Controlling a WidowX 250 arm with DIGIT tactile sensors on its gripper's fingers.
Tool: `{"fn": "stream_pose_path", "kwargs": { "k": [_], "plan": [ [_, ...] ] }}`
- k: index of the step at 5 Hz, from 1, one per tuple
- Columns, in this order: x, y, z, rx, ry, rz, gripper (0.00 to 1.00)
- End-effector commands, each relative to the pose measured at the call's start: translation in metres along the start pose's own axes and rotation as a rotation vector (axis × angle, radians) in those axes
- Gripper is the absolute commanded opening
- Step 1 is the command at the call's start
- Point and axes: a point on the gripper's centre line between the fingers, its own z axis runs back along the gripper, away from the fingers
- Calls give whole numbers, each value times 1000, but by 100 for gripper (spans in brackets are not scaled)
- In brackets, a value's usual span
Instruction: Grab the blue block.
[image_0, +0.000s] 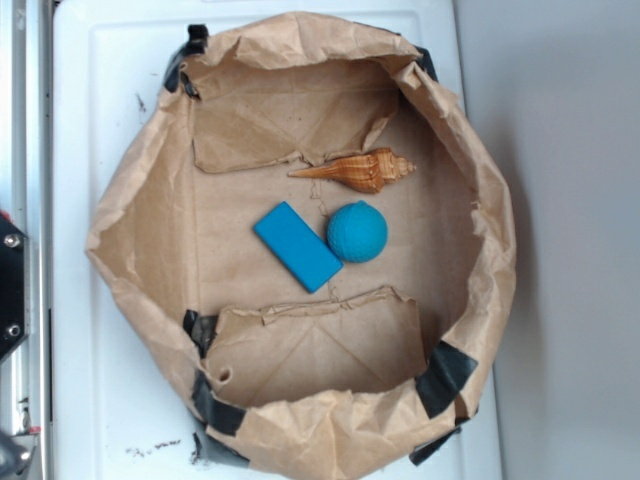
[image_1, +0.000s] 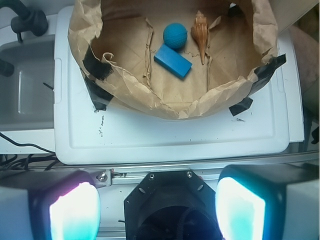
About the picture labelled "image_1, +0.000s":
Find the glowing white gripper left finger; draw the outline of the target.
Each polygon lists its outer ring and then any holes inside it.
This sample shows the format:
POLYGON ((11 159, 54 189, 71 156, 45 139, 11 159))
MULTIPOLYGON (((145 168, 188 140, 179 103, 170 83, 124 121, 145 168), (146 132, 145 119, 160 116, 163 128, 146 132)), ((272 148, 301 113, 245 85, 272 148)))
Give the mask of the glowing white gripper left finger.
POLYGON ((2 240, 94 240, 101 201, 83 170, 0 173, 2 240))

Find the glowing white gripper right finger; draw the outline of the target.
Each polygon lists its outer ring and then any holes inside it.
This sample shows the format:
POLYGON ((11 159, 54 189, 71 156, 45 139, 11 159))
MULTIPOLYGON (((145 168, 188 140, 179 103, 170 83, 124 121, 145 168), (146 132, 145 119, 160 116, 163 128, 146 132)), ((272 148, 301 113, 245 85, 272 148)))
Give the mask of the glowing white gripper right finger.
POLYGON ((318 240, 320 168, 230 164, 219 175, 215 210, 226 240, 318 240))

